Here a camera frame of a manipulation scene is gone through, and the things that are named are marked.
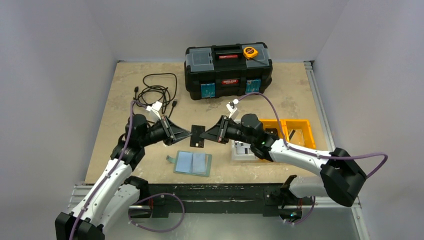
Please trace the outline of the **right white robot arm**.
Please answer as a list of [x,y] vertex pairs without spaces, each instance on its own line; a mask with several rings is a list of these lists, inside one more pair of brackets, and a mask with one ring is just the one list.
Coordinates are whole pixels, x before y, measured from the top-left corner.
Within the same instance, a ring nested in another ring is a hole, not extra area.
[[253,113],[243,115],[240,122],[222,115],[200,137],[220,144],[230,140],[242,142],[248,144],[259,159],[293,165],[315,174],[311,180],[294,176],[286,181],[280,196],[288,204],[300,198],[320,196],[351,207],[367,179],[344,149],[329,152],[288,143],[285,138],[266,131],[263,122]]

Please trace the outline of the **black card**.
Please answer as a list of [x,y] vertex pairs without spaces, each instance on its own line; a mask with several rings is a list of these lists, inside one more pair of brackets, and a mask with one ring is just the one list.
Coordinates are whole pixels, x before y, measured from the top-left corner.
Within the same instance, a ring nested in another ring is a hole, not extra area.
[[206,127],[204,125],[192,125],[189,146],[192,148],[204,148],[205,140],[201,137]]

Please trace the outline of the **teal card holder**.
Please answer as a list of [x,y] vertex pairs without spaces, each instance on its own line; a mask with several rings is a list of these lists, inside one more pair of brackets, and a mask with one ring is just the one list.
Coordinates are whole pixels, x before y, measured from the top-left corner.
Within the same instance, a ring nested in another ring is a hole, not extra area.
[[199,152],[178,151],[175,157],[167,156],[166,160],[174,164],[173,172],[182,175],[209,177],[212,155]]

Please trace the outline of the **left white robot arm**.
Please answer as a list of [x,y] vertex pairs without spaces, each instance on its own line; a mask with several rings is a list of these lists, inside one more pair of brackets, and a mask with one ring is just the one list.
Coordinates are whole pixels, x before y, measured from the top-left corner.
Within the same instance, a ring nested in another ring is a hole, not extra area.
[[153,198],[148,181],[132,175],[145,156],[145,148],[158,142],[170,146],[190,136],[189,130],[177,126],[167,116],[150,125],[143,114],[132,114],[102,175],[69,213],[57,216],[56,238],[104,240],[108,228],[131,205],[142,205]]

